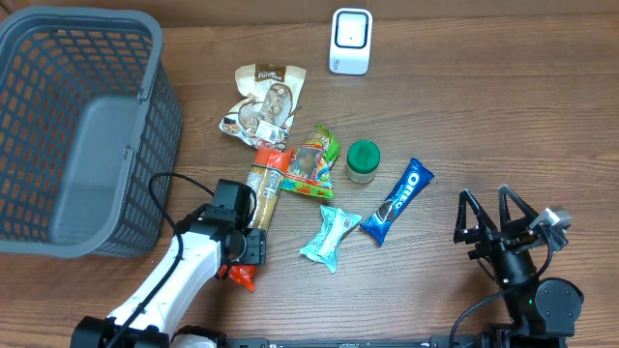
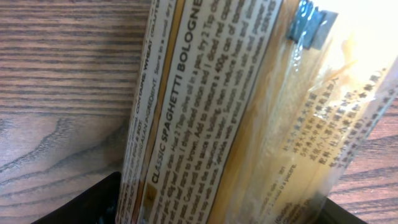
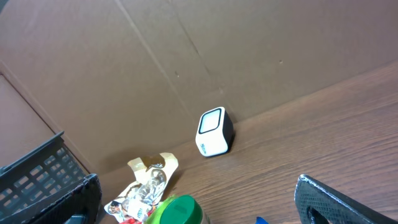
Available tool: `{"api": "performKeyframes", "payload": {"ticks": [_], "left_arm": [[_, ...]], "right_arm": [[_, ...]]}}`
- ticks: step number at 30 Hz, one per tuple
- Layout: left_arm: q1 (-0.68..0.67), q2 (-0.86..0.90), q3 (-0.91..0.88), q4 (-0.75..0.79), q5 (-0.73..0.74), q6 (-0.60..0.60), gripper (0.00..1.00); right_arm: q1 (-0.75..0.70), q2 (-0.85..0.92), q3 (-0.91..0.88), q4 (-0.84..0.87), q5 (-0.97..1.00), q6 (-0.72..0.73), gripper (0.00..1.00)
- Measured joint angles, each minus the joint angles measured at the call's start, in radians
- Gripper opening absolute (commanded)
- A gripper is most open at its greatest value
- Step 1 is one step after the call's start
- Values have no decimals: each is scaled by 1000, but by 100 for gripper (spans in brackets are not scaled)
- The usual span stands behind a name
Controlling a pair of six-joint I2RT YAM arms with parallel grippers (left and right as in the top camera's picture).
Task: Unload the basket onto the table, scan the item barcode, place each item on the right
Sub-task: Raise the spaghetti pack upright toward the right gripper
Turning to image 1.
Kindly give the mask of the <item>orange cracker pack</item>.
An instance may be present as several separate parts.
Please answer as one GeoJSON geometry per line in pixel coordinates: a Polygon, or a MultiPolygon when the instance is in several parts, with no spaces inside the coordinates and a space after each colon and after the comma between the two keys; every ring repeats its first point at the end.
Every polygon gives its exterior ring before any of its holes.
{"type": "MultiPolygon", "coordinates": [[[[251,217],[250,228],[258,228],[267,231],[272,216],[280,197],[281,182],[285,177],[288,165],[292,157],[292,149],[279,151],[261,147],[258,149],[251,165],[246,184],[256,193],[257,202],[251,217]]],[[[227,275],[239,285],[245,286],[250,292],[255,287],[253,276],[256,266],[221,266],[217,276],[227,275]]]]}

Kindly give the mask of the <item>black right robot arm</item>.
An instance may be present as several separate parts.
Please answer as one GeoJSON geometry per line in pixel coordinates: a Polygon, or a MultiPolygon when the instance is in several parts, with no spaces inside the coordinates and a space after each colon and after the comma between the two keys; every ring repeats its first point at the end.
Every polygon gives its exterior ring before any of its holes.
{"type": "Polygon", "coordinates": [[[571,214],[563,207],[537,212],[510,187],[498,189],[500,224],[495,225],[473,193],[459,194],[454,242],[468,252],[499,291],[466,309],[453,324],[450,347],[565,347],[575,335],[584,295],[572,282],[544,278],[554,254],[568,244],[571,214]],[[501,298],[508,324],[488,324],[475,338],[457,337],[471,313],[501,298]]]}

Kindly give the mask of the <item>light blue snack packet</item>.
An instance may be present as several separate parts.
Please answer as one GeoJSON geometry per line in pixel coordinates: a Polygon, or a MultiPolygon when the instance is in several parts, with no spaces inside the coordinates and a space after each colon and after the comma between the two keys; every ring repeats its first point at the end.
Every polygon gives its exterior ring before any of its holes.
{"type": "Polygon", "coordinates": [[[360,222],[362,217],[343,209],[322,205],[322,224],[317,234],[300,249],[300,254],[314,263],[321,263],[331,274],[338,269],[339,246],[360,222]]]}

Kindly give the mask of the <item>green lid small jar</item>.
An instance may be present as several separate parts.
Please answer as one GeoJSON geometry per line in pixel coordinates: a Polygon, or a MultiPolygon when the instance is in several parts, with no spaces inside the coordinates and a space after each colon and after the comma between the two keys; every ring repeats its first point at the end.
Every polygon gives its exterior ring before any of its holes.
{"type": "Polygon", "coordinates": [[[367,184],[374,179],[380,159],[380,150],[375,143],[365,139],[358,140],[347,152],[346,175],[354,183],[367,184]]]}

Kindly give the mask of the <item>blue Oreo cookie pack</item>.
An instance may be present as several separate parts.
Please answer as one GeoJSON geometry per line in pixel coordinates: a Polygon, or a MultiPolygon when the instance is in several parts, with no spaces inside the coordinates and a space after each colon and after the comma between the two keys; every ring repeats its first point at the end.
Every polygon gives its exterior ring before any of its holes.
{"type": "Polygon", "coordinates": [[[394,221],[433,178],[431,171],[418,159],[412,158],[392,191],[374,213],[360,224],[361,228],[381,247],[394,221]]]}

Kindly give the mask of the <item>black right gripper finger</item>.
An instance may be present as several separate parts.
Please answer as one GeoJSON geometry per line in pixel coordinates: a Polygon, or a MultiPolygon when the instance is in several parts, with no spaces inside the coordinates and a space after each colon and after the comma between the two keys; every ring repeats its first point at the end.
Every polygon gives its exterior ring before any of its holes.
{"type": "Polygon", "coordinates": [[[498,200],[500,224],[502,227],[528,227],[539,215],[536,210],[507,185],[498,188],[498,200]],[[508,201],[511,201],[523,213],[523,217],[512,219],[508,201]]]}
{"type": "Polygon", "coordinates": [[[454,242],[476,244],[488,242],[496,225],[469,189],[459,194],[454,242]]]}

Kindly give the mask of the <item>green colourful candy bag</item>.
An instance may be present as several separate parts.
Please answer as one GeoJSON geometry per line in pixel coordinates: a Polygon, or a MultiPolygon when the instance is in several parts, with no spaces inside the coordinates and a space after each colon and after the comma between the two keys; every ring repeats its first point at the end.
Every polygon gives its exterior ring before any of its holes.
{"type": "Polygon", "coordinates": [[[333,198],[331,169],[339,152],[335,134],[323,125],[317,125],[293,152],[281,188],[313,197],[333,198]]]}

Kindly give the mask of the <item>beige brown snack pouch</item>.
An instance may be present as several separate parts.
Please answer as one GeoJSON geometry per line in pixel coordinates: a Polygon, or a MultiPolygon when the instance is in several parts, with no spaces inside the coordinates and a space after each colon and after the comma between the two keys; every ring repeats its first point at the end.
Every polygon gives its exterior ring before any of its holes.
{"type": "Polygon", "coordinates": [[[296,66],[265,63],[237,69],[237,89],[244,98],[221,119],[220,130],[256,149],[284,151],[306,74],[296,66]]]}

